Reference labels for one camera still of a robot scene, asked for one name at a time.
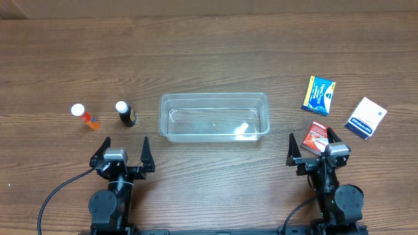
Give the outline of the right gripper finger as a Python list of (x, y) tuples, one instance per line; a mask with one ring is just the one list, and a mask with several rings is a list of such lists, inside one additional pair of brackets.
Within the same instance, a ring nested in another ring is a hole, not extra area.
[(328, 138), (329, 144), (342, 142), (342, 140), (336, 135), (336, 133), (330, 127), (327, 128), (327, 138)]
[(289, 149), (286, 158), (286, 165), (287, 166), (296, 166), (302, 160), (302, 155), (300, 153), (297, 141), (295, 140), (295, 136), (293, 133), (289, 135)]

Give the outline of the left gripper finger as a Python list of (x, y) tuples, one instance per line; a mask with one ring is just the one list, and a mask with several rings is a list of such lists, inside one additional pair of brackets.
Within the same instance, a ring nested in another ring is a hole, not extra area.
[(155, 163), (150, 151), (150, 143), (147, 136), (144, 137), (140, 160), (145, 172), (155, 172)]
[(97, 163), (104, 158), (104, 154), (107, 148), (110, 147), (110, 142), (111, 139), (109, 136), (107, 136), (104, 140), (104, 142), (102, 143), (101, 147), (93, 154), (93, 156), (91, 157), (90, 161), (89, 161), (89, 166), (90, 167), (96, 167)]

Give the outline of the red white packet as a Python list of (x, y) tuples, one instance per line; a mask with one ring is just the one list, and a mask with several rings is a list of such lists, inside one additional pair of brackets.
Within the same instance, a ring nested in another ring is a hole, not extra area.
[(313, 121), (300, 146), (316, 155), (321, 155), (329, 143), (327, 128), (326, 125)]

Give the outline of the white blue Hansaplast box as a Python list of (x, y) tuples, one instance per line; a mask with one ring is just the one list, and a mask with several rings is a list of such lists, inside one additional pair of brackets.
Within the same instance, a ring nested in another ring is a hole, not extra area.
[(367, 140), (374, 134), (386, 113), (386, 109), (364, 97), (358, 103), (344, 127)]

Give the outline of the blue yellow VapoDrops box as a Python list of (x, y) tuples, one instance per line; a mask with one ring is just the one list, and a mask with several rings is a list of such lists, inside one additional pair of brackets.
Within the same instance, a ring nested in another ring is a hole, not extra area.
[(330, 112), (336, 82), (310, 76), (301, 108), (327, 116)]

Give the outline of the orange bottle white cap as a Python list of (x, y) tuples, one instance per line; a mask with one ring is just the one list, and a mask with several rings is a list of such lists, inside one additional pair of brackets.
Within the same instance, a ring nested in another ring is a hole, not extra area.
[(91, 129), (97, 131), (100, 129), (100, 123), (86, 111), (83, 104), (77, 103), (71, 107), (71, 114), (79, 117)]

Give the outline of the dark bottle white cap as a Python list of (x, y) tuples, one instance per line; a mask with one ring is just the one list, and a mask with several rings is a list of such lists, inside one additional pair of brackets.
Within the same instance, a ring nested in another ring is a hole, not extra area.
[(136, 123), (137, 116), (135, 111), (125, 101), (118, 101), (115, 108), (120, 115), (120, 119), (126, 127), (133, 127)]

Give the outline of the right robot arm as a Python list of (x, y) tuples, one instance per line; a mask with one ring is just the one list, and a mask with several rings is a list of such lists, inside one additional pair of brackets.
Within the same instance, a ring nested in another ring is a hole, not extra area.
[[(329, 143), (324, 152), (315, 158), (302, 157), (294, 134), (289, 135), (287, 166), (297, 167), (298, 176), (307, 175), (308, 184), (315, 196), (296, 207), (279, 228), (279, 234), (315, 234), (315, 235), (365, 235), (366, 226), (360, 226), (364, 193), (356, 185), (340, 185), (336, 171), (347, 164), (351, 149), (329, 127)], [(289, 226), (290, 218), (303, 206), (317, 201), (321, 212), (319, 219), (311, 220), (309, 225)]]

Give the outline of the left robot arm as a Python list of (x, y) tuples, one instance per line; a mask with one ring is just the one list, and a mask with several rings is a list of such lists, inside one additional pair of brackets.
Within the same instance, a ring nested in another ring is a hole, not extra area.
[(139, 234), (130, 222), (131, 203), (135, 180), (145, 180), (146, 174), (155, 171), (149, 140), (143, 142), (141, 166), (129, 166), (124, 148), (112, 148), (110, 137), (93, 154), (89, 165), (108, 181), (107, 188), (94, 193), (89, 200), (91, 234)]

